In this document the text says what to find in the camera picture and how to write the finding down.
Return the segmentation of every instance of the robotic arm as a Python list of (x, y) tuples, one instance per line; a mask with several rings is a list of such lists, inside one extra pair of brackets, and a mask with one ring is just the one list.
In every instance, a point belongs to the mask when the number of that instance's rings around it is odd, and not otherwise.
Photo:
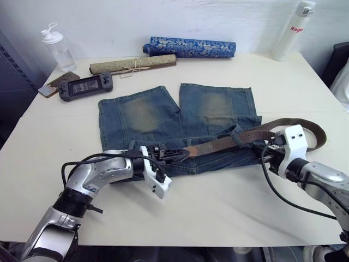
[(280, 146), (269, 147), (267, 155), (261, 156), (262, 164), (269, 162), (270, 171), (297, 182), (308, 195), (330, 208), (343, 230), (340, 239), (349, 243), (349, 177), (324, 164), (306, 160), (308, 143), (302, 126), (281, 130), (275, 140)]
[(165, 150), (163, 146), (141, 146), (140, 150), (109, 150), (103, 157), (78, 165), (68, 178), (57, 201), (46, 211), (24, 246), (21, 261), (63, 261), (77, 246), (77, 230), (86, 210), (103, 211), (91, 202), (109, 183), (143, 173), (146, 185), (162, 199), (171, 179), (161, 165), (187, 157), (185, 150)]

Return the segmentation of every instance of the silver robot arm segment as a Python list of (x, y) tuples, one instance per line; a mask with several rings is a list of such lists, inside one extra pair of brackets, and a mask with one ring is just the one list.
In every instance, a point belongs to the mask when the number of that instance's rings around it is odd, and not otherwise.
[[(122, 154), (127, 150), (108, 150), (104, 153)], [(145, 146), (140, 148), (140, 155), (149, 157)], [(138, 172), (143, 172), (146, 185), (162, 199), (171, 179), (165, 176), (163, 182), (159, 182), (149, 160), (141, 159), (138, 163)], [(134, 171), (133, 161), (125, 157), (77, 167), (56, 203), (49, 207), (25, 244), (21, 261), (63, 261), (77, 246), (77, 230), (86, 210), (102, 213), (102, 210), (91, 205), (93, 198), (107, 184), (131, 178)]]
[(285, 139), (285, 156), (279, 168), (272, 167), (271, 170), (297, 182), (308, 195), (329, 207), (343, 229), (341, 240), (349, 243), (349, 177), (324, 164), (306, 160), (308, 143), (302, 126), (287, 127), (277, 135)]

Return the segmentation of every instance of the white bottle cap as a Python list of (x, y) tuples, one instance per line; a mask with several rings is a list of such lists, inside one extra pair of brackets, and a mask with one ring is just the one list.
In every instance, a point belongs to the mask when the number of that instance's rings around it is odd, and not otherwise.
[(296, 14), (302, 17), (309, 17), (313, 14), (316, 3), (313, 1), (300, 1)]
[(63, 39), (63, 35), (57, 31), (51, 32), (51, 29), (54, 28), (57, 23), (50, 23), (49, 28), (42, 30), (41, 34), (43, 36), (42, 41), (46, 45), (55, 44)]

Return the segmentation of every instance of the white wall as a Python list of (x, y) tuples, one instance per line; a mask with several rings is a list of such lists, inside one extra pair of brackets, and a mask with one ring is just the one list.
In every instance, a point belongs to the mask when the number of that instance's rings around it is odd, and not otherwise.
[[(349, 41), (349, 1), (317, 0), (297, 46), (320, 74), (332, 46)], [(49, 75), (41, 43), (50, 22), (75, 57), (141, 56), (150, 36), (235, 41), (237, 52), (269, 52), (298, 0), (0, 0), (0, 30), (29, 66)]]

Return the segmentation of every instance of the faded denim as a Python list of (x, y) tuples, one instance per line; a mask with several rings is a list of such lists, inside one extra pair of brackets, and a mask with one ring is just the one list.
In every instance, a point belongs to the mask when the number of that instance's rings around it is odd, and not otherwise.
[[(164, 86), (99, 102), (103, 151), (165, 144), (197, 145), (259, 126), (250, 88), (181, 84), (179, 104)], [(169, 176), (257, 164), (250, 145), (186, 159), (165, 167)]]

